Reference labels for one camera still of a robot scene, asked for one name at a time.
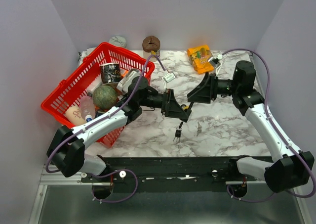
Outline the black-headed key bunch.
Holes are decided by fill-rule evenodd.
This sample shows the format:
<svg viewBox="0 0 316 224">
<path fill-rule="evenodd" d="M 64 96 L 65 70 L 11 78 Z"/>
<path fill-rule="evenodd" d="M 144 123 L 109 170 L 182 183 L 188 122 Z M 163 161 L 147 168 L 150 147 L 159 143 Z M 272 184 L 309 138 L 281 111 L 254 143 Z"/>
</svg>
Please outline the black-headed key bunch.
<svg viewBox="0 0 316 224">
<path fill-rule="evenodd" d="M 178 126 L 178 127 L 176 128 L 176 130 L 175 130 L 175 136 L 174 136 L 173 141 L 176 142 L 176 143 L 179 143 L 179 142 L 180 142 L 183 123 L 184 123 L 184 122 L 181 122 L 181 123 L 179 124 L 179 126 Z"/>
</svg>

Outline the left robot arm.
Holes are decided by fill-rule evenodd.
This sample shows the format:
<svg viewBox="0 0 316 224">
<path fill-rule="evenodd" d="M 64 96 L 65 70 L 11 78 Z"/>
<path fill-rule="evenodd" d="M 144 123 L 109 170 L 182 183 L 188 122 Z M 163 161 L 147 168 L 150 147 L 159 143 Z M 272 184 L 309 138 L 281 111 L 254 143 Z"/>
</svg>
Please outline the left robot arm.
<svg viewBox="0 0 316 224">
<path fill-rule="evenodd" d="M 47 151 L 47 163 L 53 163 L 67 178 L 83 172 L 92 174 L 99 182 L 106 181 L 110 173 L 105 161 L 100 156 L 86 154 L 85 150 L 101 137 L 136 120 L 143 106 L 159 108 L 164 116 L 183 122 L 188 121 L 191 113 L 176 101 L 172 89 L 158 93 L 145 77 L 138 76 L 123 99 L 108 112 L 81 126 L 60 127 Z"/>
</svg>

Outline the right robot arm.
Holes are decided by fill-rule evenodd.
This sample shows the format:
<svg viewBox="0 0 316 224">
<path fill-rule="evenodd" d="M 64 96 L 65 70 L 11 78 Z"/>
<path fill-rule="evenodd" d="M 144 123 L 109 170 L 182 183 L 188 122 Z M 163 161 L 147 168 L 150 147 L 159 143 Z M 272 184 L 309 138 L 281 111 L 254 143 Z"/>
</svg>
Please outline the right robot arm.
<svg viewBox="0 0 316 224">
<path fill-rule="evenodd" d="M 272 117 L 262 95 L 254 89 L 256 70 L 249 61 L 236 63 L 233 78 L 221 80 L 206 73 L 201 83 L 187 95 L 188 102 L 208 103 L 218 95 L 231 96 L 234 106 L 255 127 L 266 144 L 271 162 L 241 155 L 230 160 L 228 177 L 239 180 L 244 175 L 266 182 L 274 193 L 308 183 L 314 164 L 311 152 L 303 152 L 280 128 Z"/>
</svg>

